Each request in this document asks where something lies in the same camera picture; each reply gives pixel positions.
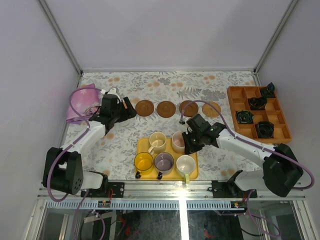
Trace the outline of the dark brown coaster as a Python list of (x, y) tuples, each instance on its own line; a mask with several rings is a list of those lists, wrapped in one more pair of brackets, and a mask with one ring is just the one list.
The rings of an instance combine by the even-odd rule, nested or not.
[[(185, 100), (183, 101), (180, 105), (179, 105), (179, 111), (180, 113), (183, 111), (184, 107), (191, 103), (192, 101), (191, 100)], [(189, 104), (186, 109), (184, 110), (184, 116), (185, 117), (192, 117), (194, 115), (196, 115), (199, 111), (199, 107), (197, 105), (197, 103), (193, 102), (191, 104)]]
[(157, 113), (163, 118), (170, 118), (176, 113), (176, 105), (171, 101), (162, 101), (157, 105)]
[(135, 110), (139, 116), (147, 117), (154, 112), (154, 104), (150, 100), (141, 100), (135, 105)]

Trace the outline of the pink mug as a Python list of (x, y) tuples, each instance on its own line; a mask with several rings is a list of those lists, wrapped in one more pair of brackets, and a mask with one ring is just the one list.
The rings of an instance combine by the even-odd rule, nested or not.
[(172, 135), (171, 146), (176, 153), (184, 154), (185, 153), (185, 143), (182, 136), (182, 131), (177, 131)]

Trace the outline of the woven tan coaster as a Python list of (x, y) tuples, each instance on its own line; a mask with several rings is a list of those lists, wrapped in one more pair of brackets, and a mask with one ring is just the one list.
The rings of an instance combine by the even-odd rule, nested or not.
[(216, 102), (209, 102), (210, 104), (205, 103), (202, 106), (202, 112), (209, 118), (219, 117), (221, 112), (221, 107)]

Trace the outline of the dark brown coaster bottom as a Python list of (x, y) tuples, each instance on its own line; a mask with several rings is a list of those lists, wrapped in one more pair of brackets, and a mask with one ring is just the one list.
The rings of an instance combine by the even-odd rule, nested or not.
[[(191, 103), (192, 101), (191, 100), (185, 100), (183, 101), (180, 105), (179, 105), (179, 111), (180, 113), (183, 111), (184, 107)], [(197, 105), (197, 103), (193, 102), (191, 104), (189, 104), (186, 109), (184, 110), (184, 116), (185, 117), (192, 117), (194, 115), (196, 115), (199, 111), (199, 107)]]

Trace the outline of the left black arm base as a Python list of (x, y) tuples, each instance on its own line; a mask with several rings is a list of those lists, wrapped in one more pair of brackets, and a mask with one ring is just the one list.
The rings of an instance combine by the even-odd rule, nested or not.
[(89, 189), (87, 198), (123, 198), (125, 192), (124, 182), (108, 182), (106, 187), (102, 186), (98, 189)]

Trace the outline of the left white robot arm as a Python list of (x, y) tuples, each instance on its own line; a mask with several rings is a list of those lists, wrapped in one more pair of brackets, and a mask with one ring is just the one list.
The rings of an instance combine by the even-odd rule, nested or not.
[(93, 197), (105, 197), (110, 191), (108, 176), (101, 172), (84, 171), (82, 156), (107, 135), (116, 123), (127, 121), (136, 115), (128, 97), (119, 100), (117, 95), (106, 93), (98, 113), (89, 118), (89, 127), (74, 142), (48, 150), (42, 179), (48, 193), (57, 190), (75, 195), (79, 191), (89, 190)]

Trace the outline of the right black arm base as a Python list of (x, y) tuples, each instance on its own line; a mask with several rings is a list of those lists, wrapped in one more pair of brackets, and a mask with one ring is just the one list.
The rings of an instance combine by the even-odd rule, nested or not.
[(248, 197), (251, 190), (243, 191), (233, 182), (228, 181), (211, 181), (213, 198), (218, 199), (243, 199)]

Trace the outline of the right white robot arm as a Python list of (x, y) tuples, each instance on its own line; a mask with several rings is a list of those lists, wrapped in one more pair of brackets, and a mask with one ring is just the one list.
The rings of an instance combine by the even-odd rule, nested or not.
[(214, 146), (234, 152), (259, 166), (259, 170), (239, 170), (228, 180), (228, 192), (240, 197), (245, 191), (269, 190), (286, 197), (303, 175), (291, 148), (265, 144), (238, 134), (222, 123), (210, 124), (200, 114), (186, 121), (189, 129), (183, 132), (185, 154), (193, 154), (204, 146)]

